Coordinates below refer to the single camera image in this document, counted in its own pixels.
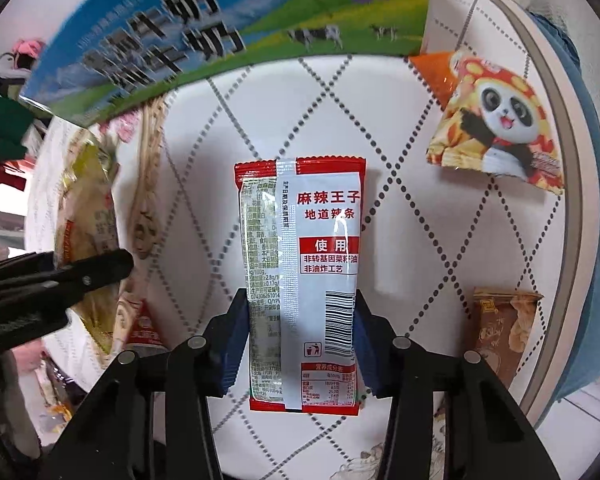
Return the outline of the yellow green snack bag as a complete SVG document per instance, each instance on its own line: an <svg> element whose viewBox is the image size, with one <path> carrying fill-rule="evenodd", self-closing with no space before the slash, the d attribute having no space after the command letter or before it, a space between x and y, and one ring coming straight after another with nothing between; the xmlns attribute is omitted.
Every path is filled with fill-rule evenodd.
<svg viewBox="0 0 600 480"><path fill-rule="evenodd" d="M60 178L55 257L61 264L111 252L119 247L112 185L119 164L106 136L86 129L69 143ZM73 307L102 353L111 352L119 284L89 292Z"/></svg>

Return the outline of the small red snack packet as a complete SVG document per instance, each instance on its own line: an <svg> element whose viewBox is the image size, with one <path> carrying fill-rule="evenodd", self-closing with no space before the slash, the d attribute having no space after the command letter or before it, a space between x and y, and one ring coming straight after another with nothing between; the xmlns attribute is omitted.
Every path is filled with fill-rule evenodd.
<svg viewBox="0 0 600 480"><path fill-rule="evenodd" d="M128 336L125 339L124 348L136 352L141 358L168 351L145 300L142 301L140 310L133 318Z"/></svg>

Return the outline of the brown small snack packet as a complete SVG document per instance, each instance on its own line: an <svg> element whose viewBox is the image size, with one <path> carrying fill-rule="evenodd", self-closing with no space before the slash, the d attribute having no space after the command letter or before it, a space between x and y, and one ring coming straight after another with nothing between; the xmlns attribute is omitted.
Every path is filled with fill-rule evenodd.
<svg viewBox="0 0 600 480"><path fill-rule="evenodd" d="M476 287L472 293L465 351L478 352L506 388L526 351L542 299L525 290Z"/></svg>

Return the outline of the red white spicy strip packet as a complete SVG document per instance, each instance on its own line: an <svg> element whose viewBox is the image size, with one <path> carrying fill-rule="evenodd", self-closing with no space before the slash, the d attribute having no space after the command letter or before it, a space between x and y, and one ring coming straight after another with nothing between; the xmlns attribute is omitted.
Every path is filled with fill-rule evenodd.
<svg viewBox="0 0 600 480"><path fill-rule="evenodd" d="M366 161L238 162L250 406L358 414L353 324Z"/></svg>

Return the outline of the orange panda snack bag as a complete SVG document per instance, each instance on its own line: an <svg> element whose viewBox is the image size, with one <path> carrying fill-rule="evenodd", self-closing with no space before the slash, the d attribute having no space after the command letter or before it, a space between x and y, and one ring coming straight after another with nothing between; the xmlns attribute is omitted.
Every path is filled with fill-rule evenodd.
<svg viewBox="0 0 600 480"><path fill-rule="evenodd" d="M562 164L546 111L521 76L466 50L408 59L443 107L428 164L515 177L562 194Z"/></svg>

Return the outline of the pile of clothes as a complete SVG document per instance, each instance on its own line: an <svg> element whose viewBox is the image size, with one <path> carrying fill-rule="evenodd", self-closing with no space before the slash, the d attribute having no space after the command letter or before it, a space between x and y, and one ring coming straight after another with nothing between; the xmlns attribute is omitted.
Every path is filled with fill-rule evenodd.
<svg viewBox="0 0 600 480"><path fill-rule="evenodd" d="M0 54L0 62L3 58L12 62L14 70L32 70L33 65L38 62L27 55L14 56L12 49ZM4 81L0 76L0 87ZM34 121L35 114L27 107L11 99L8 92L0 92L0 185L6 185L18 192L26 189L27 180L12 174L8 167L16 168L20 160L26 159L28 149L23 141Z"/></svg>

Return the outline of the white patterned quilt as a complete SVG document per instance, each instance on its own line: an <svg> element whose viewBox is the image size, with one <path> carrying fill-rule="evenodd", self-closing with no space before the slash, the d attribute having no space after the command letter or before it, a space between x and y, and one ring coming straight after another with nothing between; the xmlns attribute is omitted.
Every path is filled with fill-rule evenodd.
<svg viewBox="0 0 600 480"><path fill-rule="evenodd" d="M585 144L580 103L547 28L513 0L430 0L423 51L466 50L518 74L547 112L561 160ZM543 295L512 393L544 408L544 359L562 328L573 257L567 194L513 177L440 168L426 148L442 108L407 55L302 55L183 84L89 126L53 116L31 184L26 245L53 246L60 178L81 129L108 136L132 295L165 344L204 330L245 283L238 162L355 155L367 162L360 289L425 348L459 352L478 286Z"/></svg>

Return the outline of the cardboard milk box blue print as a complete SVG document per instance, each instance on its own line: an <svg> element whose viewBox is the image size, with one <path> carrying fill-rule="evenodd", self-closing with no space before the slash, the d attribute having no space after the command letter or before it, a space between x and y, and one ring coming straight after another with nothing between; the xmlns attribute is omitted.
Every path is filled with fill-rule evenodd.
<svg viewBox="0 0 600 480"><path fill-rule="evenodd" d="M430 0L85 0L43 50L23 102L78 126L183 84L302 55L425 49Z"/></svg>

